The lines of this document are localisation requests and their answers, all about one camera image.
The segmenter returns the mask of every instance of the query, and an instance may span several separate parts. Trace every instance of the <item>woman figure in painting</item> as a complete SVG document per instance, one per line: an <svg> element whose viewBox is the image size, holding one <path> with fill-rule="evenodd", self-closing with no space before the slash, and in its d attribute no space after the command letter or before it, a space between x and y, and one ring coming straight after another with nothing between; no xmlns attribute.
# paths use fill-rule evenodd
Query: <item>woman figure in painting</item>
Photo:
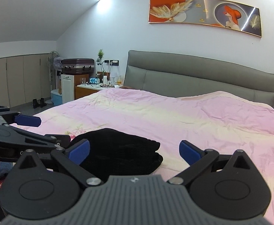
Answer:
<svg viewBox="0 0 274 225"><path fill-rule="evenodd" d="M223 13L229 18L229 21L226 22L225 27L240 30L238 19L241 18L241 13L238 10L230 8L229 6L224 6Z"/></svg>

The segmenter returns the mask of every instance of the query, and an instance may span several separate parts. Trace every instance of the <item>built-in wardrobe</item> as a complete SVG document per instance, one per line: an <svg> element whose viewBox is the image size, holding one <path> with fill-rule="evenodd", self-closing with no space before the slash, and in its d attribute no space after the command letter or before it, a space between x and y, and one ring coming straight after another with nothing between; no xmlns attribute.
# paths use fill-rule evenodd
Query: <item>built-in wardrobe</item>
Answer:
<svg viewBox="0 0 274 225"><path fill-rule="evenodd" d="M0 58L1 106L14 107L50 96L47 54Z"/></svg>

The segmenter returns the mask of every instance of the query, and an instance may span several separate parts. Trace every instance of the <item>bed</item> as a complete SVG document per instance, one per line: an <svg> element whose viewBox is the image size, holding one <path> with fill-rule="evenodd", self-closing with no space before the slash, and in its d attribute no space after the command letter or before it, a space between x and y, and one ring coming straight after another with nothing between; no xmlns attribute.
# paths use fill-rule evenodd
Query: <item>bed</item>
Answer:
<svg viewBox="0 0 274 225"><path fill-rule="evenodd" d="M168 180L188 164L178 145L185 139L222 154L244 149L268 183L265 217L274 224L274 75L206 58L130 51L124 85L105 89L37 114L38 134L75 136L112 128L161 143Z"/></svg>

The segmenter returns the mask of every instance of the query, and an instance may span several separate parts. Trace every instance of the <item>nightstand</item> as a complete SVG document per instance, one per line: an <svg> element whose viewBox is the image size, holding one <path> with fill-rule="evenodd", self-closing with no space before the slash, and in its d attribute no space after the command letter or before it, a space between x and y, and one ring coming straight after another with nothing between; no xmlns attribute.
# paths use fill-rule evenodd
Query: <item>nightstand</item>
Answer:
<svg viewBox="0 0 274 225"><path fill-rule="evenodd" d="M99 92L103 89L106 89L106 87L100 87L99 85L78 85L75 87L75 100Z"/></svg>

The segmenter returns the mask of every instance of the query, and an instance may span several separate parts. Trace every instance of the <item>white wall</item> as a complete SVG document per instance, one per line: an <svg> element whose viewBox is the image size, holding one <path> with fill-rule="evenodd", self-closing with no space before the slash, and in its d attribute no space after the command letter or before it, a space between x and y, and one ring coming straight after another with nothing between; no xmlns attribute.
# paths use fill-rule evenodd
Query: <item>white wall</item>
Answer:
<svg viewBox="0 0 274 225"><path fill-rule="evenodd" d="M274 73L274 0L231 0L260 8L262 38L210 26L148 24L149 0L105 0L83 14L58 40L57 50L65 58L120 60L125 73L129 50L172 52L246 65Z"/></svg>
<svg viewBox="0 0 274 225"><path fill-rule="evenodd" d="M0 58L50 53L56 50L55 41L13 41L0 43Z"/></svg>

